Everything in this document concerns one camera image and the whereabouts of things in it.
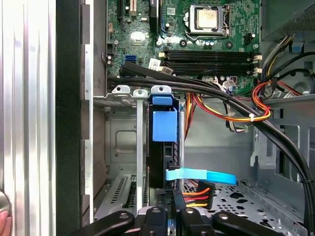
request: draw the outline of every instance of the metal side panel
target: metal side panel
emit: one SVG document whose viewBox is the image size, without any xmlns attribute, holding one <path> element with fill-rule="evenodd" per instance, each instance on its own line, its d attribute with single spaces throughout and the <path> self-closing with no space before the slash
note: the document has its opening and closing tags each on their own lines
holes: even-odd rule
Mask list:
<svg viewBox="0 0 315 236">
<path fill-rule="evenodd" d="M 55 0 L 0 2 L 0 178 L 13 236 L 56 235 L 55 19 Z"/>
</svg>

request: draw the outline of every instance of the orange wire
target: orange wire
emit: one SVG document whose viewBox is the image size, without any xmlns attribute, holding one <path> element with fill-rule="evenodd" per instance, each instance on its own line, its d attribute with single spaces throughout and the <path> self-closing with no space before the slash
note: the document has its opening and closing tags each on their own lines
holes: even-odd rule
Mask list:
<svg viewBox="0 0 315 236">
<path fill-rule="evenodd" d="M 208 192 L 209 190 L 210 190 L 210 188 L 206 188 L 205 190 L 198 192 L 198 193 L 183 193 L 183 195 L 186 195 L 186 196 L 202 195 L 202 194 Z"/>
</svg>

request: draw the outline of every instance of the black clamp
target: black clamp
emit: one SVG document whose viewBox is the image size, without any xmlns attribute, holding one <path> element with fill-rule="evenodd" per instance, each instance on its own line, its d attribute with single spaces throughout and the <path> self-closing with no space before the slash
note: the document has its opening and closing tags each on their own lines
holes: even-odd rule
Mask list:
<svg viewBox="0 0 315 236">
<path fill-rule="evenodd" d="M 229 102 L 229 100 L 231 100 L 231 98 L 234 96 L 233 93 L 230 93 L 228 98 L 224 101 L 225 103 Z"/>
<path fill-rule="evenodd" d="M 173 170 L 176 170 L 176 169 L 179 169 L 179 165 L 175 165 L 173 162 L 169 162 L 167 164 L 167 168 L 169 171 L 173 171 Z"/>
<path fill-rule="evenodd" d="M 306 180 L 301 180 L 301 183 L 314 183 L 314 179 L 306 179 Z"/>
<path fill-rule="evenodd" d="M 277 78 L 273 78 L 271 80 L 271 89 L 272 89 L 272 91 L 275 91 L 277 86 L 278 86 L 278 80 L 277 80 Z"/>
</svg>

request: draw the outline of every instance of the screw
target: screw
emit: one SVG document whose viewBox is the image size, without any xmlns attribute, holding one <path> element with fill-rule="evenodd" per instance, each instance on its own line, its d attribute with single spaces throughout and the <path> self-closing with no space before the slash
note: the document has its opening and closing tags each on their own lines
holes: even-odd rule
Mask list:
<svg viewBox="0 0 315 236">
<path fill-rule="evenodd" d="M 222 220 L 227 220 L 228 219 L 228 216 L 226 214 L 219 214 L 219 217 L 222 219 Z"/>
<path fill-rule="evenodd" d="M 193 210 L 191 208 L 186 208 L 186 212 L 189 213 L 189 214 L 192 214 Z"/>
<path fill-rule="evenodd" d="M 158 208 L 154 208 L 154 209 L 152 210 L 152 212 L 154 212 L 154 213 L 160 213 L 161 211 L 160 211 Z"/>
<path fill-rule="evenodd" d="M 119 218 L 121 218 L 121 219 L 127 219 L 128 217 L 129 216 L 127 216 L 126 213 L 121 213 L 120 216 L 119 216 Z"/>
</svg>

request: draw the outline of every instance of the ram slot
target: ram slot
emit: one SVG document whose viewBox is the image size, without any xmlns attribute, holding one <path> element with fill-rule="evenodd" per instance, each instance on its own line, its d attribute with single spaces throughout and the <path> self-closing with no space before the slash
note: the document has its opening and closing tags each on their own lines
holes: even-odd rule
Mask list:
<svg viewBox="0 0 315 236">
<path fill-rule="evenodd" d="M 169 62 L 168 67 L 174 70 L 177 75 L 198 75 L 205 70 L 207 75 L 248 75 L 251 69 L 247 65 L 239 64 L 231 66 L 230 64 L 215 64 L 215 63 L 180 63 Z"/>
<path fill-rule="evenodd" d="M 251 58 L 249 53 L 239 52 L 205 52 L 205 51 L 167 51 L 165 52 L 165 61 L 219 61 L 219 62 L 237 62 L 247 63 Z"/>
</svg>

